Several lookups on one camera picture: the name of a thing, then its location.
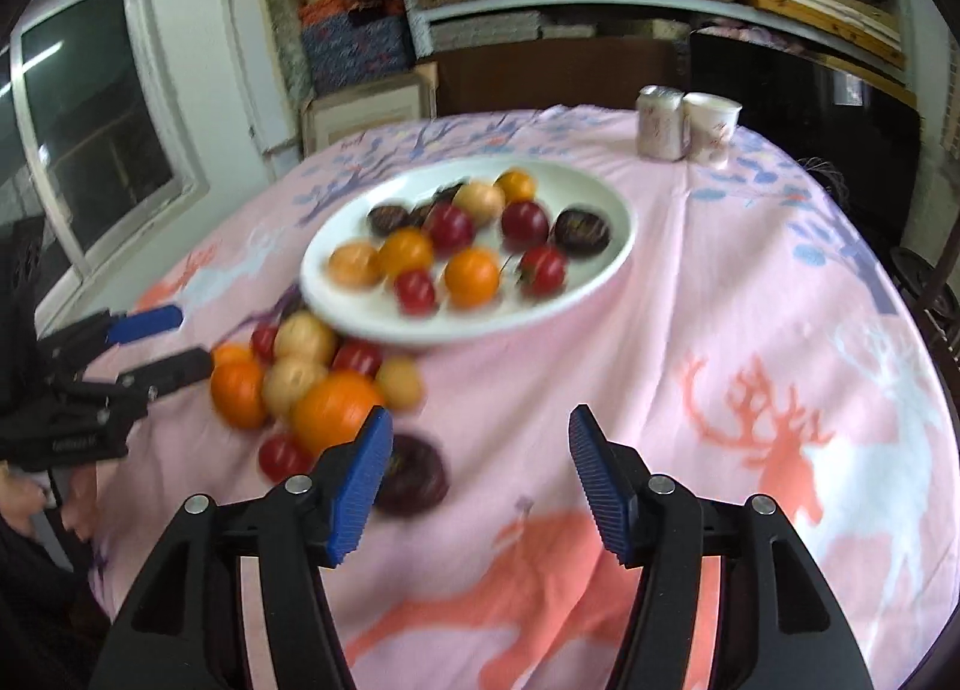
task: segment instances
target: human hand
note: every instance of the human hand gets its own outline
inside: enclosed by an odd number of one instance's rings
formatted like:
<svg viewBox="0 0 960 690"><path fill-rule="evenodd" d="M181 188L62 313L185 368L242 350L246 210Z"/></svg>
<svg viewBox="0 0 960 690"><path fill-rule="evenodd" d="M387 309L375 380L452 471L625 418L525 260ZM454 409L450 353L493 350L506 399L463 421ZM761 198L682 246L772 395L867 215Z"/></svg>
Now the human hand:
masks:
<svg viewBox="0 0 960 690"><path fill-rule="evenodd" d="M13 530L27 538L34 537L30 518L45 506L46 496L35 482L11 474L6 463L0 463L0 516ZM88 541L96 530L98 516L96 466L74 468L70 492L61 508L64 530L73 530L80 541Z"/></svg>
<svg viewBox="0 0 960 690"><path fill-rule="evenodd" d="M43 490L22 476L11 474L6 463L0 463L0 517L21 535L34 537L30 518L43 511L47 498Z"/></svg>

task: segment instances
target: orange deer pattern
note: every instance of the orange deer pattern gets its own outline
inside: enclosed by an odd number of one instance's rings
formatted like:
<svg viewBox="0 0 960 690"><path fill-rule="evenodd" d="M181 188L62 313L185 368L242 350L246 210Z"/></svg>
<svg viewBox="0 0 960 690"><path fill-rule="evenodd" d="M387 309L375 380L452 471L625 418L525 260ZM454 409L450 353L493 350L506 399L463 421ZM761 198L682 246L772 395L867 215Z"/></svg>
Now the orange deer pattern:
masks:
<svg viewBox="0 0 960 690"><path fill-rule="evenodd" d="M161 306L172 300L178 292L186 288L191 279L202 268L206 268L217 256L216 245L208 246L200 251L191 251L184 262L184 269L171 278L166 278L154 284L136 301L135 311L149 311L150 308Z"/></svg>
<svg viewBox="0 0 960 690"><path fill-rule="evenodd" d="M804 509L813 524L819 523L824 508L817 498L813 466L803 447L824 446L832 439L832 434L821 430L820 411L800 405L793 383L787 388L786 407L779 409L774 383L762 360L754 356L749 367L733 376L724 396L739 430L738 436L731 436L712 426L697 406L694 386L706 364L705 359L689 359L680 372L683 412L697 434L708 443L742 451L744 467L760 470L757 492L772 496L791 521ZM768 420L773 437L757 435L757 425L763 418Z"/></svg>
<svg viewBox="0 0 960 690"><path fill-rule="evenodd" d="M578 638L618 645L627 629L640 570L603 549L587 511L527 516L504 527L483 577L463 593L408 600L347 644L353 664L381 641L427 628L513 626L517 639L480 671L481 690L512 690L531 668Z"/></svg>
<svg viewBox="0 0 960 690"><path fill-rule="evenodd" d="M778 407L776 388L756 356L730 381L725 404L739 429L731 436L707 421L697 405L695 386L705 359L689 359L680 372L683 411L700 438L727 449L741 450L743 464L760 469L758 491L776 498L793 518L805 509L818 521L813 469L803 456L806 444L824 445L831 438L821 429L819 410L800 405L795 385ZM773 436L757 434L769 422ZM792 476L784 476L793 471ZM493 542L499 548L490 568L474 585L449 598L406 600L347 644L352 665L386 639L405 631L430 628L496 629L513 626L517 638L480 671L480 690L512 690L536 665L575 639L593 639L617 646L630 620L640 570L622 568L604 551L596 525L585 511L525 516L504 527ZM718 559L706 559L685 690L707 686L713 657L720 587Z"/></svg>

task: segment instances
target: blue gripper pad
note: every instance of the blue gripper pad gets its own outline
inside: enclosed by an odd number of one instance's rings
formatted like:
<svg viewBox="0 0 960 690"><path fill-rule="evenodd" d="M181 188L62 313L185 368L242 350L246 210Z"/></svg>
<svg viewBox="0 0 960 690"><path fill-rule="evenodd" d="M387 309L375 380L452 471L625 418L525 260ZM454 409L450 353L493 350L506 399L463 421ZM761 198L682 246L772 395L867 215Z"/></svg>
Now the blue gripper pad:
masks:
<svg viewBox="0 0 960 690"><path fill-rule="evenodd" d="M593 520L607 551L623 565L632 563L632 526L638 518L637 492L586 406L570 413L570 455L577 466Z"/></svg>
<svg viewBox="0 0 960 690"><path fill-rule="evenodd" d="M123 346L151 335L176 330L184 324L184 312L177 306L151 308L143 313L133 313L117 321L107 332L107 343Z"/></svg>
<svg viewBox="0 0 960 690"><path fill-rule="evenodd" d="M352 446L353 458L331 506L330 535L326 542L331 567L342 563L360 544L373 498L380 489L394 448L394 422L390 412L380 407L373 409Z"/></svg>

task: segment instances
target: white deer pattern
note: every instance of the white deer pattern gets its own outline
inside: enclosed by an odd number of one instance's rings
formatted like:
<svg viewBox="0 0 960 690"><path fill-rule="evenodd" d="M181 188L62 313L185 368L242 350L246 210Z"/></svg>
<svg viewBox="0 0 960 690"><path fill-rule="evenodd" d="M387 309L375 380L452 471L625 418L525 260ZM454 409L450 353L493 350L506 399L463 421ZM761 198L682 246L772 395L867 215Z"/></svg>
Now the white deer pattern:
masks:
<svg viewBox="0 0 960 690"><path fill-rule="evenodd" d="M934 398L938 385L928 383L918 347L906 333L895 340L880 322L872 322L859 334L841 327L832 342L841 358L894 404L896 441L860 445L839 434L826 446L805 446L824 514L814 524L801 512L796 527L818 562L841 535L890 537L890 568L880 606L860 642L869 661L877 623L893 602L901 571L908 573L911 595L923 589L920 521L928 509L933 470L928 432L944 428Z"/></svg>

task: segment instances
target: metal screw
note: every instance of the metal screw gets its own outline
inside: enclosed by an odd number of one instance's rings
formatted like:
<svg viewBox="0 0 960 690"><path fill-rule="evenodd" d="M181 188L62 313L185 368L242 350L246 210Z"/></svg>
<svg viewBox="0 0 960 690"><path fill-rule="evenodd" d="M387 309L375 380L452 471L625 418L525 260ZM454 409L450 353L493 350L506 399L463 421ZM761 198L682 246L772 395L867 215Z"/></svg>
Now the metal screw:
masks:
<svg viewBox="0 0 960 690"><path fill-rule="evenodd" d="M304 476L304 474L291 476L283 486L291 495L302 495L304 492L308 492L310 487L313 487L313 482L310 481L309 476Z"/></svg>
<svg viewBox="0 0 960 690"><path fill-rule="evenodd" d="M650 477L647 487L650 487L658 495L669 495L677 488L677 483L669 476L656 474L656 476Z"/></svg>
<svg viewBox="0 0 960 690"><path fill-rule="evenodd" d="M188 514L203 514L209 505L210 498L205 495L194 495L192 498L187 498L186 503L184 503L184 511Z"/></svg>
<svg viewBox="0 0 960 690"><path fill-rule="evenodd" d="M754 511L757 514L768 515L776 511L776 502L773 498L766 495L757 495L757 497L750 501L750 505L754 507Z"/></svg>

